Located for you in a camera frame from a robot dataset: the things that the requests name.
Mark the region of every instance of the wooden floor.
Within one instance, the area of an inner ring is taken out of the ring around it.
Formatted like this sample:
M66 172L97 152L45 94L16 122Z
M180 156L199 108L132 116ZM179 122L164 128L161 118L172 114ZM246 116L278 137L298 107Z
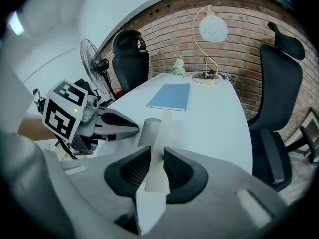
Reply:
M291 204L304 194L317 167L310 164L301 154L291 152L289 156L293 168L293 179L287 188L279 192L287 204Z

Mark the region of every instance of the white globe lampshade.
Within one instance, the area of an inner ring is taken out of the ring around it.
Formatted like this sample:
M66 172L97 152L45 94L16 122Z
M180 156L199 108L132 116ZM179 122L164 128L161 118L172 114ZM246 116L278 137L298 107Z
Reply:
M228 28L221 18L208 16L199 25L200 35L208 42L223 42L226 40Z

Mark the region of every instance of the notebook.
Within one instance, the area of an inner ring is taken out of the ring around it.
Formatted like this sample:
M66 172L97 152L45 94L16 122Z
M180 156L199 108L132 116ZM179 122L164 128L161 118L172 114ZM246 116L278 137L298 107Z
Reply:
M186 110L190 83L165 84L146 105L152 108L167 107L170 110Z

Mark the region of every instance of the brick wall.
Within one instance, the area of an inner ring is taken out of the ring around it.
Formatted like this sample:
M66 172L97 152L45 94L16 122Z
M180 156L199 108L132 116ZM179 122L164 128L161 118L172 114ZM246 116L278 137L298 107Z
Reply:
M283 139L287 139L302 123L310 106L319 109L319 59L294 15L279 3L272 0L163 0L136 15L121 29L142 33L150 55L150 78L169 72L180 56L187 71L205 70L203 55L193 41L191 28L196 13L209 4L225 20L227 39L222 43L205 42L198 31L204 17L201 14L196 22L196 40L208 55L214 57L220 70L234 79L234 88L248 120L257 114L261 100L259 47L262 43L274 44L274 33L267 23L274 22L283 34L302 42L306 50L305 59L299 62L303 81L291 119L280 132ZM101 54L110 61L112 87L118 88L110 45L111 40Z

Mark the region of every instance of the table lamp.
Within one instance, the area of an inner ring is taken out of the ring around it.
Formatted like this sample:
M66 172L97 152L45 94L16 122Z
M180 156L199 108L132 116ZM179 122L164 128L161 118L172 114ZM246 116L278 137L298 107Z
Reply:
M206 64L206 72L196 74L194 76L194 81L202 84L216 84L218 82L218 64L215 62L215 60L208 56L198 45L196 38L195 38L195 22L198 17L198 15L207 9L207 12L205 13L206 17L200 22L199 25L199 33L203 37L205 41L208 42L223 42L226 40L228 28L221 18L217 17L215 12L213 11L212 5L208 5L204 8L202 8L195 16L193 21L193 38L197 45L197 47L201 50L201 52L205 55L204 56L204 62ZM209 58L216 66L216 71L213 71L211 68L208 71L208 65L206 62L206 59Z

